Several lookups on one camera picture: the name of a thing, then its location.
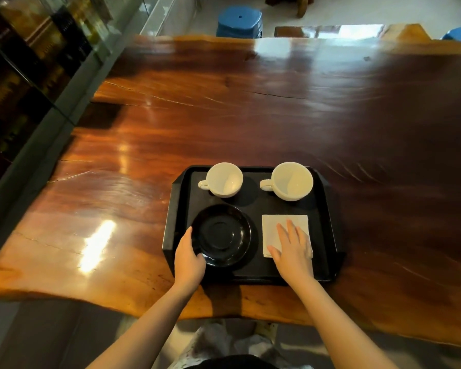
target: white napkin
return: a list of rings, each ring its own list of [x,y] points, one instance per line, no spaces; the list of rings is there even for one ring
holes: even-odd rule
[[[263,224],[263,256],[265,258],[271,258],[270,251],[266,248],[267,246],[273,246],[282,251],[282,244],[278,238],[277,224],[282,224],[283,228],[287,230],[287,219],[292,220],[295,226],[300,227],[309,235],[307,215],[261,215],[261,222]]]

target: white cup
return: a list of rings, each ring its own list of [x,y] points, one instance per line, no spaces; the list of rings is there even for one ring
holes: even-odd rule
[[[243,175],[239,167],[232,163],[218,163],[206,174],[206,180],[200,181],[198,187],[209,190],[220,198],[235,195],[242,186]]]
[[[271,180],[261,180],[259,187],[274,192],[284,201],[298,201],[313,188],[313,175],[302,164],[285,162],[275,167]]]

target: forearm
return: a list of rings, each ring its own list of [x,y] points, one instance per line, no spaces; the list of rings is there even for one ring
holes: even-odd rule
[[[317,281],[304,280],[295,292],[313,319],[336,369],[396,368]]]
[[[173,286],[88,368],[150,368],[190,297]]]

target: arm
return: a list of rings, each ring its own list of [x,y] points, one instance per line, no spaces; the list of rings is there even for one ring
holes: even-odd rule
[[[268,246],[280,275],[305,305],[336,369],[396,369],[382,350],[348,317],[314,279],[308,236],[287,221],[278,224],[282,252]]]
[[[150,368],[205,274],[205,259],[195,256],[189,227],[176,249],[174,285],[119,339],[104,351],[89,369]]]

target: black tray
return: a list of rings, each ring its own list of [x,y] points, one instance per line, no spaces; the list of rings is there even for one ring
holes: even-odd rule
[[[330,184],[314,169],[313,190],[296,202],[287,202],[273,192],[259,188],[270,179],[275,167],[239,167],[244,175],[240,191],[231,198],[219,198],[198,188],[211,166],[190,166],[172,184],[162,251],[174,275],[174,253],[186,229],[198,212],[214,204],[239,208],[251,223],[251,245],[239,263],[227,268],[207,266],[203,282],[285,285],[271,258],[263,256],[263,214],[306,214],[313,246],[314,277],[320,282],[336,278],[345,252],[341,244],[338,211],[335,210]]]

